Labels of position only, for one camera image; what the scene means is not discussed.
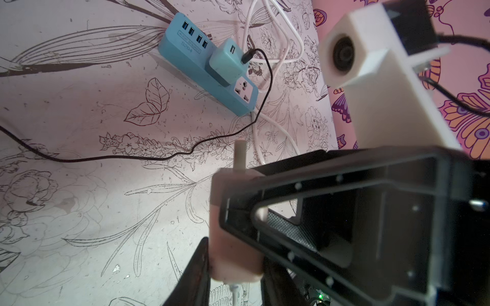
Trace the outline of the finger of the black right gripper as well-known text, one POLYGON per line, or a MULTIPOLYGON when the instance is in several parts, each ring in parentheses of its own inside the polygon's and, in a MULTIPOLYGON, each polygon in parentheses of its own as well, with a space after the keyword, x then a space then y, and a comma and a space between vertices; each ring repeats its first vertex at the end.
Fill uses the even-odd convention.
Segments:
POLYGON ((434 152, 460 151, 357 150, 246 182, 228 203, 250 211, 245 242, 342 304, 435 305, 449 243, 434 152))

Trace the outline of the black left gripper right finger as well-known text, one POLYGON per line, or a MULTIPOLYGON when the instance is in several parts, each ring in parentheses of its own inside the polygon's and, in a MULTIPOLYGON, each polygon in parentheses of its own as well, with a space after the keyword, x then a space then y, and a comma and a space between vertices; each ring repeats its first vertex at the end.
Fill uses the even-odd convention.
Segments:
POLYGON ((264 275, 260 281, 262 305, 306 305, 306 300, 285 267, 274 261, 264 260, 263 268, 264 275))

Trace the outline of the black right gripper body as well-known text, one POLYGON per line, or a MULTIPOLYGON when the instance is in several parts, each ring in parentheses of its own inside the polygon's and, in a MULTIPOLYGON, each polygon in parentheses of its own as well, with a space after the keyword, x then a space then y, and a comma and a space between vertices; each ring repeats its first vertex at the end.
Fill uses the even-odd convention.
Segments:
POLYGON ((461 152, 432 157, 449 243, 435 305, 489 305, 489 160, 461 152))

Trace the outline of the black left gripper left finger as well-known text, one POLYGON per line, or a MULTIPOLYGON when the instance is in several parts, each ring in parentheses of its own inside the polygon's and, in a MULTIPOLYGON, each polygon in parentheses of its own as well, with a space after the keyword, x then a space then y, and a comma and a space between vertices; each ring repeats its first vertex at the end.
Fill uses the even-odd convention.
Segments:
POLYGON ((162 306, 208 306, 210 286, 209 238, 204 237, 197 246, 176 287, 162 306))

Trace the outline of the pink charger adapter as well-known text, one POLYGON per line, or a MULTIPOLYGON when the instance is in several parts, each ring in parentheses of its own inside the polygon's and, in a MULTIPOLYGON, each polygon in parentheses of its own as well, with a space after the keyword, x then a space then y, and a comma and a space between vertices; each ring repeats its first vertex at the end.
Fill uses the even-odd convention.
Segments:
POLYGON ((264 255, 245 242, 256 231, 250 211, 233 208, 228 199, 242 191, 247 181, 263 176, 246 168, 247 141, 234 143, 233 165, 212 177, 209 207, 209 273, 225 284, 257 283, 264 270, 264 255))

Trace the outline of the mint usb charger adapter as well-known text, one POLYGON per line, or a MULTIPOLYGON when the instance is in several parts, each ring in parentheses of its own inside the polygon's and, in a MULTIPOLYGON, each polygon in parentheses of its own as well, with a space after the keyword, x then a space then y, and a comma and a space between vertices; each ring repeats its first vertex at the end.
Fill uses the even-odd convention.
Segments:
POLYGON ((226 39, 211 54, 209 67, 216 80, 224 87, 234 83, 245 75, 249 64, 242 62, 244 52, 232 39, 226 39))

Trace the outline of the teal power strip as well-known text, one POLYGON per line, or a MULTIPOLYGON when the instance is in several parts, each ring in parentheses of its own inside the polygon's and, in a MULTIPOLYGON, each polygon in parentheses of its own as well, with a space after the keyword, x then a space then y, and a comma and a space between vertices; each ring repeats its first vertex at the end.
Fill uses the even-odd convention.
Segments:
POLYGON ((242 60, 244 52, 232 38, 216 46, 185 14, 178 13, 158 51, 237 116, 247 115, 256 107, 259 90, 248 78, 249 64, 242 60))

